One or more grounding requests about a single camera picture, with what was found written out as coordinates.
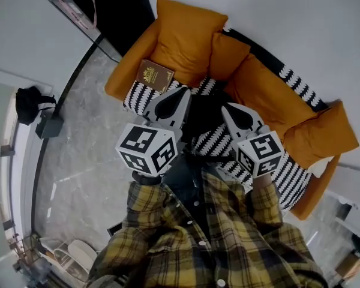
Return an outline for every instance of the sofa armrest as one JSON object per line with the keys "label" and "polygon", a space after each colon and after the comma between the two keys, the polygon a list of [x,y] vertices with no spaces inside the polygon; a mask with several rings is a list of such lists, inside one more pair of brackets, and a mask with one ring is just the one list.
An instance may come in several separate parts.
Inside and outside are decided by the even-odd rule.
{"label": "sofa armrest", "polygon": [[155,20],[128,50],[110,75],[105,86],[108,95],[121,101],[124,100],[136,78],[142,59],[148,58],[156,48],[158,32],[158,22]]}
{"label": "sofa armrest", "polygon": [[312,210],[316,207],[335,172],[339,160],[340,155],[335,156],[332,161],[328,163],[320,178],[316,178],[315,176],[311,177],[304,195],[291,209],[292,214],[299,220],[303,221],[308,218]]}

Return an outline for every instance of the brown book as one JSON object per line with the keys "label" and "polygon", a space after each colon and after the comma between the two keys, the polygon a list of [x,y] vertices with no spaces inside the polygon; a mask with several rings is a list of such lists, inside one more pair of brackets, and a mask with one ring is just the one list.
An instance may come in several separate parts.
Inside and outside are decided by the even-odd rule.
{"label": "brown book", "polygon": [[173,70],[152,61],[142,60],[136,80],[160,93],[164,93],[170,85],[174,73]]}

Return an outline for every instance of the pink bag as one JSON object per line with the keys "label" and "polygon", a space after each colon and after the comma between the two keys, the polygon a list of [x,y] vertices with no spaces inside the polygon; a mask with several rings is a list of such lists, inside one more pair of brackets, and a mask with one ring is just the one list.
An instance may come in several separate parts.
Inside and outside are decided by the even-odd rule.
{"label": "pink bag", "polygon": [[97,25],[97,12],[96,12],[96,4],[95,4],[95,0],[92,0],[93,4],[94,4],[94,10],[95,10],[95,14],[94,14],[94,22],[92,24],[92,26],[88,26],[88,20],[84,19],[84,15],[82,14],[77,14],[73,8],[67,4],[66,2],[64,2],[63,0],[59,0],[59,2],[61,3],[61,5],[65,8],[65,10],[68,12],[68,14],[74,19],[74,21],[81,26],[83,29],[85,30],[89,30],[89,29],[94,29],[96,28]]}

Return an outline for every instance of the gray floor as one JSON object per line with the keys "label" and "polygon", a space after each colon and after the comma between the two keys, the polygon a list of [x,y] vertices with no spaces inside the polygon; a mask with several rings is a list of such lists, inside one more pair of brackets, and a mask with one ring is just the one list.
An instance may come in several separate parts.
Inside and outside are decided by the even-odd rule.
{"label": "gray floor", "polygon": [[[115,62],[95,51],[68,93],[61,112],[63,130],[49,140],[38,182],[35,228],[41,236],[76,238],[101,250],[110,238],[107,228],[125,216],[131,171],[115,145],[135,116],[104,92],[115,67]],[[334,221],[339,206],[324,195],[308,220],[285,215],[287,222],[302,230],[331,286],[340,279],[334,268],[352,249],[350,232]]]}

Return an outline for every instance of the yellow plaid shirt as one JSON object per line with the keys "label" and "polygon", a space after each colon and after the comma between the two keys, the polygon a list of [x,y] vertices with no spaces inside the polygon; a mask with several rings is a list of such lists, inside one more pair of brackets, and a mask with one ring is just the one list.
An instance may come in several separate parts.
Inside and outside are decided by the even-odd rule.
{"label": "yellow plaid shirt", "polygon": [[207,171],[202,178],[210,241],[168,186],[134,182],[122,229],[89,284],[129,274],[129,287],[327,286],[299,229],[283,222],[273,184],[248,200],[241,184]]}

